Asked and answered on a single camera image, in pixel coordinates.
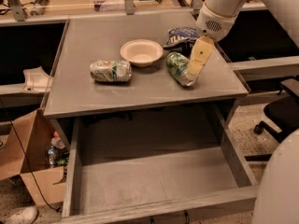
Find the box flap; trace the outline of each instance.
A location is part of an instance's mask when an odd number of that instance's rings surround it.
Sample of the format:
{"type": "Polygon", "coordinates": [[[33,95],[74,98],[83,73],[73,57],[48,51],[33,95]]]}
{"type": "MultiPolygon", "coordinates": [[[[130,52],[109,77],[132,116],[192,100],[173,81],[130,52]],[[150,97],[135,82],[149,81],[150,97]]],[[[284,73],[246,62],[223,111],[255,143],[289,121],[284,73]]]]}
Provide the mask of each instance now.
{"type": "MultiPolygon", "coordinates": [[[[35,122],[36,112],[34,111],[13,121],[15,130],[21,139],[21,144],[25,151],[27,150],[35,122]]],[[[0,180],[18,175],[21,172],[24,154],[18,136],[15,134],[14,129],[11,129],[6,145],[0,151],[0,180]]]]}
{"type": "MultiPolygon", "coordinates": [[[[64,200],[66,184],[65,181],[61,182],[64,180],[64,167],[37,171],[34,172],[34,176],[47,203],[60,203],[64,200]]],[[[35,204],[37,206],[46,205],[32,175],[30,173],[21,174],[21,178],[35,204]]]]}

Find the gray desktop surface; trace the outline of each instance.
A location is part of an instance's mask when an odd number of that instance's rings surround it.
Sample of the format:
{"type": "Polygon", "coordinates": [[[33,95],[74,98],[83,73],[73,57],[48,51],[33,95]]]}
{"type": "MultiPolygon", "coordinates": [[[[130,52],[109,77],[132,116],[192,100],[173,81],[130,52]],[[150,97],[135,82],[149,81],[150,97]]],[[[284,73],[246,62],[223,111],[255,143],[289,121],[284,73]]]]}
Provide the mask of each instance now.
{"type": "Polygon", "coordinates": [[[59,119],[247,95],[245,87],[216,49],[195,85],[187,89],[168,73],[164,61],[168,52],[150,67],[133,66],[128,83],[98,83],[91,78],[90,64],[97,60],[120,59],[120,49],[125,42],[142,38],[163,45],[170,29],[184,26],[195,27],[195,19],[189,11],[71,20],[45,117],[59,119]]]}

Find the soda can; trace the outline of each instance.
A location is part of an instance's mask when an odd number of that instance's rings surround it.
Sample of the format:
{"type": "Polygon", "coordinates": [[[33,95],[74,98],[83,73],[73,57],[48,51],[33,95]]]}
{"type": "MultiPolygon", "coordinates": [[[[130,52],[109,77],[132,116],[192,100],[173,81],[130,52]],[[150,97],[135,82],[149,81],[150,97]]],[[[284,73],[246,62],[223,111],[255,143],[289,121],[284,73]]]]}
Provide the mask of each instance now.
{"type": "Polygon", "coordinates": [[[187,73],[189,59],[178,52],[171,52],[166,57],[166,66],[172,77],[181,86],[191,86],[196,81],[196,77],[191,77],[187,73]]]}
{"type": "Polygon", "coordinates": [[[127,82],[131,79],[132,68],[129,61],[102,61],[92,63],[91,77],[99,82],[127,82]]]}

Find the black surface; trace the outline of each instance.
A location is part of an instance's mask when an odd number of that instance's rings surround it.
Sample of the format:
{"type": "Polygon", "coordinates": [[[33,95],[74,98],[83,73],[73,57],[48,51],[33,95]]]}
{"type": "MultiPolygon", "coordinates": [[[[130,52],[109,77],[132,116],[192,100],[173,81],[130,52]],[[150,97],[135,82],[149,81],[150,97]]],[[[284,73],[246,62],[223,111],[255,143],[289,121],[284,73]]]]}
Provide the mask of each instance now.
{"type": "Polygon", "coordinates": [[[49,75],[64,23],[0,28],[0,85],[25,81],[23,70],[42,66],[49,75]]]}
{"type": "Polygon", "coordinates": [[[299,55],[299,49],[268,10],[240,12],[219,45],[232,62],[299,55]]]}

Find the green can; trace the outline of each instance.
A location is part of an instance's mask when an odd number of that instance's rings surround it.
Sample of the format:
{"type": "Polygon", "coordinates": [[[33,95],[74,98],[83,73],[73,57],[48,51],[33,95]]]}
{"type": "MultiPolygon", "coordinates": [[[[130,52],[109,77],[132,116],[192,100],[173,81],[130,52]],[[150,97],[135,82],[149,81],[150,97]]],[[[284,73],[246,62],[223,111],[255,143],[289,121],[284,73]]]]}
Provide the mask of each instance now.
{"type": "Polygon", "coordinates": [[[189,59],[178,52],[171,52],[166,57],[166,66],[172,77],[182,86],[191,86],[195,80],[189,78],[187,65],[189,59]]]}

